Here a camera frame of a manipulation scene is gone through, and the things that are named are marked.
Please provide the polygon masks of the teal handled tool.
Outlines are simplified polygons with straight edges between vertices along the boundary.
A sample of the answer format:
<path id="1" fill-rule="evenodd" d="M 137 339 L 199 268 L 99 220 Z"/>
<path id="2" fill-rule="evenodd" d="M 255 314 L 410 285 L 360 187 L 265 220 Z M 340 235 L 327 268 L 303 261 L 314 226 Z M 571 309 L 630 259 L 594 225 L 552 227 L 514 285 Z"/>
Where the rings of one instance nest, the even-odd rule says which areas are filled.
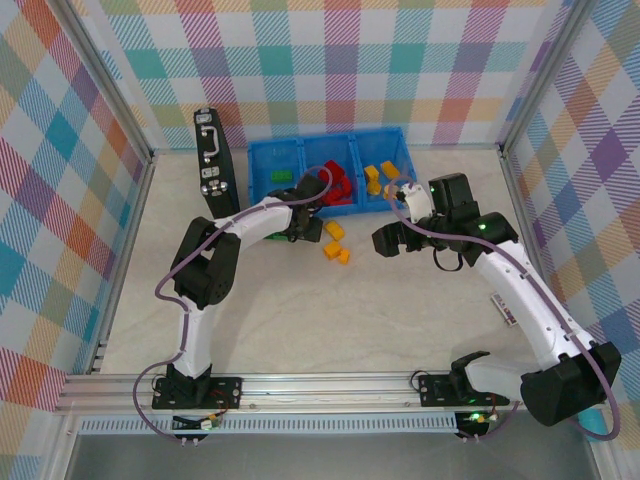
<path id="1" fill-rule="evenodd" d="M 599 409 L 589 408 L 578 414 L 579 425 L 589 432 L 589 441 L 600 441 L 608 433 L 606 421 Z"/>

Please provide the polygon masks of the aluminium side rail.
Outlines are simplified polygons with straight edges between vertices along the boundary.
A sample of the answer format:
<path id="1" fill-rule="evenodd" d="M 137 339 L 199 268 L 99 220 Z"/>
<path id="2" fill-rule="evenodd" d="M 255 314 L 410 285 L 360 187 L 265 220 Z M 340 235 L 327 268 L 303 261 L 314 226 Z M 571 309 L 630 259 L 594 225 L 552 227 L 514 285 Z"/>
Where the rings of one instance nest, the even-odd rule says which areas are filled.
<path id="1" fill-rule="evenodd" d="M 80 336 L 67 335 L 65 343 L 58 342 L 56 358 L 68 377 L 105 371 L 98 367 L 98 351 L 102 344 L 108 343 L 111 335 L 157 160 L 158 155 L 154 153 L 142 163 L 140 179 L 129 191 L 121 211 L 124 226 L 114 237 L 114 251 L 107 258 L 107 278 L 100 280 L 96 296 L 90 302 L 91 308 L 82 321 L 72 324 L 72 333 L 80 333 Z"/>
<path id="2" fill-rule="evenodd" d="M 535 237 L 532 224 L 529 222 L 524 197 L 519 190 L 516 175 L 509 161 L 508 153 L 501 146 L 497 146 L 498 158 L 506 186 L 513 204 L 515 216 L 521 232 L 521 237 L 525 245 L 525 249 L 529 255 L 531 263 L 537 273 L 541 276 L 546 285 L 549 284 L 549 276 L 544 269 L 542 256 Z"/>

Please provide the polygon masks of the small printed card box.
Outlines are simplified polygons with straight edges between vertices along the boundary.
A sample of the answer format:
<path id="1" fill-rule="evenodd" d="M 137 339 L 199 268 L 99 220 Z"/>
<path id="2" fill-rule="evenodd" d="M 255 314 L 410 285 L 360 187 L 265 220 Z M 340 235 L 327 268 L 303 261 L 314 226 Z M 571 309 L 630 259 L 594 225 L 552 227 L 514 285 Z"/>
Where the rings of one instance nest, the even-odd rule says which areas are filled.
<path id="1" fill-rule="evenodd" d="M 513 316 L 510 309 L 507 307 L 506 303 L 498 293 L 493 293 L 491 295 L 491 301 L 496 306 L 498 311 L 501 313 L 505 323 L 509 327 L 515 326 L 517 324 L 515 317 Z"/>

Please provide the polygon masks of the aluminium frame post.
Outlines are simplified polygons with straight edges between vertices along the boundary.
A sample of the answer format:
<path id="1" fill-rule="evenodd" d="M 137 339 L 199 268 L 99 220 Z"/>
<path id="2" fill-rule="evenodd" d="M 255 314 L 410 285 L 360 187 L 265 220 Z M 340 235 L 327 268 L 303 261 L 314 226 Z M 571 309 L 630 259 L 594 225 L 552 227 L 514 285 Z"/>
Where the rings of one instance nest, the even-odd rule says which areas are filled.
<path id="1" fill-rule="evenodd" d="M 505 161 L 524 135 L 535 110 L 555 80 L 571 47 L 599 0 L 558 1 L 560 4 L 553 21 L 545 30 L 546 36 L 536 50 L 535 58 L 528 63 L 530 69 L 520 83 L 517 95 L 510 103 L 510 110 L 497 137 L 496 145 L 500 156 Z"/>
<path id="2" fill-rule="evenodd" d="M 114 116 L 120 122 L 134 148 L 147 163 L 151 163 L 154 156 L 153 148 L 139 127 L 100 51 L 91 39 L 81 17 L 73 7 L 72 1 L 50 0 L 50 5 L 56 8 L 59 20 L 65 25 L 71 41 L 79 51 L 87 70 L 95 80 L 98 89 L 105 95 L 107 103 L 114 112 Z"/>

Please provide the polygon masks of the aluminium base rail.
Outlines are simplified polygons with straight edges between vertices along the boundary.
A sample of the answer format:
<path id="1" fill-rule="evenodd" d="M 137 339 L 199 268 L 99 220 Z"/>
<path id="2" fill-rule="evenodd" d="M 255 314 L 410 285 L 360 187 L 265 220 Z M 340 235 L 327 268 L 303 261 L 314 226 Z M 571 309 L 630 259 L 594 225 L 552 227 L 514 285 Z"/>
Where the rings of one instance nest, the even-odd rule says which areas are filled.
<path id="1" fill-rule="evenodd" d="M 239 377 L 242 394 L 237 412 L 382 412 L 506 410 L 512 406 L 422 407 L 418 376 L 412 373 L 316 373 L 316 374 L 231 374 L 214 377 Z M 57 413 L 133 412 L 138 402 L 145 411 L 152 408 L 153 384 L 161 374 L 146 375 L 138 381 L 134 375 L 72 375 L 65 381 L 55 411 Z"/>

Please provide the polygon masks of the black hard carrying case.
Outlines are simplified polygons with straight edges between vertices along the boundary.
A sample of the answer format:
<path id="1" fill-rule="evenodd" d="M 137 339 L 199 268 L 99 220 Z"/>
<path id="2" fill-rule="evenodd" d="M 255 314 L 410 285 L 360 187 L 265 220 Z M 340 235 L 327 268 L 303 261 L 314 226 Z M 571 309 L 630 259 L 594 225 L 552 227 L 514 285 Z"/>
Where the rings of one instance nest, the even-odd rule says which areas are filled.
<path id="1" fill-rule="evenodd" d="M 194 112 L 200 193 L 214 218 L 240 211 L 235 171 L 219 113 L 212 107 Z"/>

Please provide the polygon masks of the small wired connector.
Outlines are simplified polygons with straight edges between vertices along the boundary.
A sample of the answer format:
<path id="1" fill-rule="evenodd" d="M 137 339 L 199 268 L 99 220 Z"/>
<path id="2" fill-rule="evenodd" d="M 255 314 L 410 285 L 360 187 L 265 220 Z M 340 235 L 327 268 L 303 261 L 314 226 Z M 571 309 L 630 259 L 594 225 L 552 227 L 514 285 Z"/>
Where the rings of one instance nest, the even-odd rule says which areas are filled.
<path id="1" fill-rule="evenodd" d="M 469 434 L 484 435 L 490 426 L 497 422 L 499 414 L 496 412 L 480 411 L 480 412 L 459 412 L 455 414 L 457 427 L 460 431 Z"/>
<path id="2" fill-rule="evenodd" d="M 221 426 L 226 414 L 216 412 L 202 417 L 174 415 L 171 420 L 173 433 L 195 434 L 209 432 Z"/>

